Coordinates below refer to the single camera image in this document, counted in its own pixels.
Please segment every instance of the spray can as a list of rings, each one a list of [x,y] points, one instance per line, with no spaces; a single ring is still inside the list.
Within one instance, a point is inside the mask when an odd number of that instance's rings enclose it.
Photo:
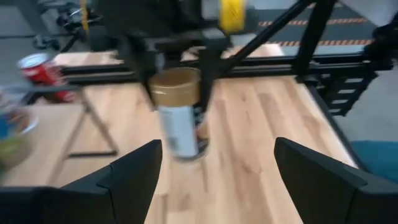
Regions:
[[[164,70],[149,81],[167,144],[174,158],[183,161],[204,156],[208,146],[199,81],[200,71],[194,68]]]

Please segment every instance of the wooden tabletop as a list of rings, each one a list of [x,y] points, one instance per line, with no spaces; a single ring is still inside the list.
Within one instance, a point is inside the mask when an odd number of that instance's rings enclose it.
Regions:
[[[252,57],[281,54],[277,45],[263,45]],[[82,65],[88,58],[90,64],[95,64],[93,58],[97,63],[111,62],[107,57],[63,54],[56,61],[64,65]],[[149,109],[138,84],[86,90],[119,144],[121,156],[153,139],[164,139],[158,114]],[[293,77],[217,80],[206,118],[211,143],[204,159],[175,162],[163,141],[164,159],[147,224],[301,223],[274,159],[276,137],[355,166],[306,87]],[[84,125],[73,151],[107,149],[92,130]],[[65,185],[113,159],[69,159],[53,184]]]
[[[27,109],[39,120],[26,138],[31,153],[6,172],[0,179],[2,186],[51,184],[70,137],[83,116],[81,105],[35,105]]]

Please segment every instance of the yellow object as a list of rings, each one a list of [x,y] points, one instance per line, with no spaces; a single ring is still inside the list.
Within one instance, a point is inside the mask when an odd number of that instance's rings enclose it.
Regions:
[[[88,35],[90,32],[90,28],[88,27],[86,0],[80,0],[80,9],[81,9],[81,25],[83,26],[83,29],[86,31],[86,34]]]
[[[246,0],[220,0],[220,27],[228,34],[243,30]]]

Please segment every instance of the gold can lid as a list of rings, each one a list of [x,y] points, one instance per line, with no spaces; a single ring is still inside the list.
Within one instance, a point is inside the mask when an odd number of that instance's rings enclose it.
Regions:
[[[170,68],[149,80],[158,106],[190,106],[199,102],[200,71],[195,68]]]

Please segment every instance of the red can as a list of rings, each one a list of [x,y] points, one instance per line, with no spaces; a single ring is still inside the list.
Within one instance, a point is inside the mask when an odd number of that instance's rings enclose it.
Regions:
[[[24,76],[34,85],[60,86],[67,83],[61,76],[61,71],[51,60],[48,54],[32,54],[18,61],[18,67]],[[76,93],[72,91],[59,91],[44,94],[52,103],[68,103],[76,100]]]

